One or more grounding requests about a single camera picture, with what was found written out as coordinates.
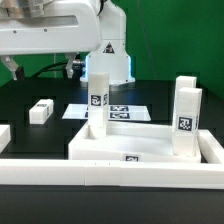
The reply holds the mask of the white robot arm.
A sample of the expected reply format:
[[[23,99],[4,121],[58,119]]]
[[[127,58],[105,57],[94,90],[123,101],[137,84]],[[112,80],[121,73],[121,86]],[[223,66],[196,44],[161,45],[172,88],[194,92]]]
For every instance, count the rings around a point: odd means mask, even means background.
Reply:
[[[14,78],[15,55],[64,53],[70,70],[85,52],[82,82],[103,72],[112,86],[133,83],[125,45],[126,14],[111,0],[0,0],[0,61]]]

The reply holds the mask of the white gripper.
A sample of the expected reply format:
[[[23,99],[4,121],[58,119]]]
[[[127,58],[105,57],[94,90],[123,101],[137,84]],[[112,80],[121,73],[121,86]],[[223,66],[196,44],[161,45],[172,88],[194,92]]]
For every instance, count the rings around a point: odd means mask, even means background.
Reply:
[[[71,79],[78,52],[102,42],[100,6],[100,0],[0,0],[1,62],[14,80],[23,80],[24,68],[6,55],[66,53]]]

